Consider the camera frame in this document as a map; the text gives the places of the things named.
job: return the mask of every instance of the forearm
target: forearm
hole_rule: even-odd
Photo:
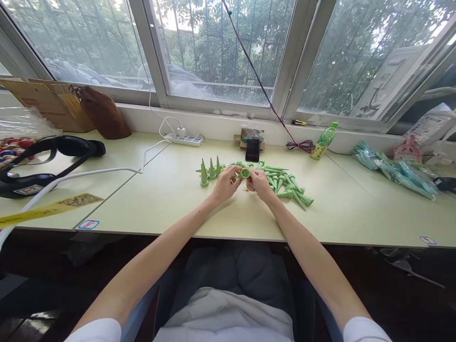
[[[299,265],[326,303],[341,331],[355,316],[370,318],[359,297],[323,245],[276,196],[267,202]]]
[[[207,198],[135,256],[104,288],[73,331],[105,317],[114,318],[123,328],[131,311],[217,205],[212,197]]]

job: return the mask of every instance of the plastic bottle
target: plastic bottle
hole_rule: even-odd
[[[322,155],[325,153],[328,146],[333,142],[336,136],[336,127],[339,123],[332,123],[330,127],[326,128],[315,145],[315,148],[310,153],[310,157],[315,160],[320,160]]]

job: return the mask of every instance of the smartphone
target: smartphone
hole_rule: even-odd
[[[247,162],[259,162],[260,161],[260,140],[259,139],[248,139],[246,149],[246,161]]]

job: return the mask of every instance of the gray pants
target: gray pants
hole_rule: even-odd
[[[274,256],[264,242],[227,241],[222,248],[195,249],[177,287],[171,316],[205,286],[246,295],[295,318],[283,260]]]

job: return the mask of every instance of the pink plastic item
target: pink plastic item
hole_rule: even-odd
[[[417,146],[415,146],[415,136],[411,134],[404,145],[399,146],[398,149],[394,152],[394,160],[416,160],[420,164],[421,161],[421,151]]]

